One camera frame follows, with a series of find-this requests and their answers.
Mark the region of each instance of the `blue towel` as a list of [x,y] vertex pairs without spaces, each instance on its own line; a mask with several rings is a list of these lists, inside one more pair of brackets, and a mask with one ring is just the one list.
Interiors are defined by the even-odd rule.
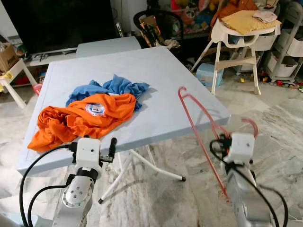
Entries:
[[[67,107],[70,103],[82,100],[86,97],[92,96],[94,94],[102,94],[102,93],[115,93],[118,95],[121,94],[132,94],[138,100],[142,93],[147,91],[149,85],[146,83],[132,83],[131,81],[119,77],[116,74],[113,79],[104,83],[101,86],[98,82],[92,80],[88,85],[82,85],[76,87],[74,91],[70,94],[69,100],[67,100],[65,106]],[[140,110],[142,104],[136,103],[135,111]]]

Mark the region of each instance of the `printed logo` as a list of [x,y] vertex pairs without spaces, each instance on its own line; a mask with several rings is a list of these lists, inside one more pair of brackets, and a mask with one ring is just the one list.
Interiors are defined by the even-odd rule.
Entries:
[[94,103],[94,104],[87,104],[85,106],[85,110],[89,112],[91,115],[93,115],[94,117],[96,117],[96,116],[104,115],[105,108],[103,105],[99,103],[97,104]]

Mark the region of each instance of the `marble floor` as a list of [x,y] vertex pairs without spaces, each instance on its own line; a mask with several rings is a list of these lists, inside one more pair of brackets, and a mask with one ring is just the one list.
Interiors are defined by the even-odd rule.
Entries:
[[[252,93],[253,82],[239,83],[233,76],[224,79],[216,97],[232,113],[226,129],[252,132],[241,117],[256,121],[259,135],[253,169],[257,182],[279,190],[288,207],[303,214],[303,93],[269,84],[260,84],[260,89],[262,94],[256,96]],[[30,87],[18,88],[17,92],[28,102],[25,110],[20,110],[8,94],[0,95],[0,212],[19,212],[21,175],[15,170],[15,162],[37,100]],[[213,139],[211,131],[200,134],[206,145]],[[220,192],[193,134],[151,144],[149,149],[158,167],[185,175],[187,180],[179,182],[157,174],[134,158],[114,193],[100,205],[100,196],[120,172],[116,158],[112,164],[104,165],[103,175],[96,183],[88,227],[236,226],[233,209]],[[146,147],[137,150],[148,159]],[[127,152],[121,153],[122,159],[127,156]],[[25,206],[36,191],[63,184],[73,172],[70,166],[30,176],[25,187]],[[282,202],[276,195],[264,193],[282,222]],[[52,219],[58,194],[58,190],[41,194],[33,213]],[[301,224],[293,222],[289,226]]]

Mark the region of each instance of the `storage bin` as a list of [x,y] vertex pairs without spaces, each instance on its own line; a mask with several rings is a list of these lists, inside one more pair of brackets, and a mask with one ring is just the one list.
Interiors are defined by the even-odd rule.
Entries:
[[[282,29],[281,35],[279,36],[277,42],[281,48],[286,45],[290,32],[291,29]],[[287,54],[292,57],[303,57],[303,41],[293,38],[293,41],[287,50]]]
[[[270,52],[269,55],[266,58],[266,65],[268,69],[273,72],[274,68],[277,63],[278,57],[275,56],[277,53]],[[280,65],[277,74],[274,75],[275,77],[290,77],[297,67],[298,63],[290,56],[285,56],[282,64]]]
[[[216,87],[221,85],[223,72],[224,69],[219,70],[217,73]],[[214,65],[201,64],[197,69],[196,77],[204,86],[211,87],[213,85]]]
[[256,51],[269,51],[276,40],[277,35],[260,35],[255,42]]

